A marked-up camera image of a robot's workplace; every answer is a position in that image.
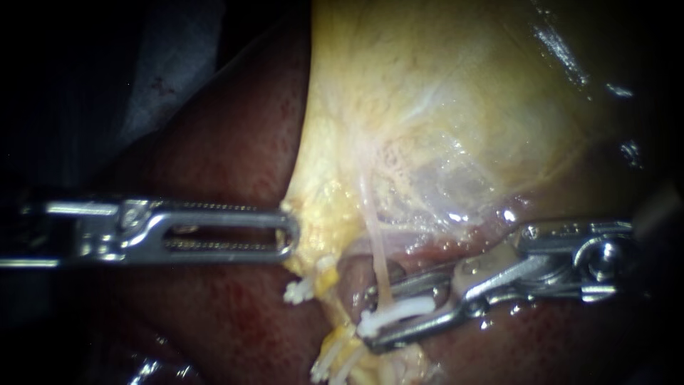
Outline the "left arm instrument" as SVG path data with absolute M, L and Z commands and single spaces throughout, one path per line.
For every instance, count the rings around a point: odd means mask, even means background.
M 151 200 L 43 200 L 3 213 L 1 268 L 151 265 L 162 213 Z

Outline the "left arm instrument jaw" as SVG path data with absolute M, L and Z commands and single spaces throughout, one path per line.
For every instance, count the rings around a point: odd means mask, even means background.
M 279 209 L 255 207 L 251 205 L 230 205 L 215 202 L 194 202 L 176 200 L 156 200 L 151 203 L 151 212 L 187 212 L 187 211 L 207 211 L 207 212 L 276 212 Z
M 213 240 L 171 240 L 174 227 L 218 230 Z M 270 243 L 227 240 L 227 234 L 252 230 Z M 124 265 L 279 264 L 299 245 L 300 228 L 291 216 L 260 210 L 154 210 L 145 224 L 122 241 Z

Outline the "right arm instrument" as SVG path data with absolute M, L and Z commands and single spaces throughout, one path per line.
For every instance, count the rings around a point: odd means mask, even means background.
M 468 315 L 501 302 L 623 294 L 638 244 L 625 220 L 555 220 L 520 225 L 495 246 L 457 263 L 452 293 Z

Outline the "right arm instrument jaw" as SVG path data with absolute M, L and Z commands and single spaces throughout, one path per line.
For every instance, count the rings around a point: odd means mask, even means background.
M 397 307 L 409 299 L 427 298 L 433 309 L 446 304 L 451 293 L 453 269 L 427 269 L 411 274 L 392 276 L 390 279 L 391 301 L 380 305 L 378 285 L 366 289 L 367 310 Z
M 472 318 L 472 313 L 463 306 L 444 306 L 432 313 L 399 321 L 383 327 L 376 337 L 371 338 L 371 352 L 385 354 L 402 349 L 409 344 L 463 325 Z

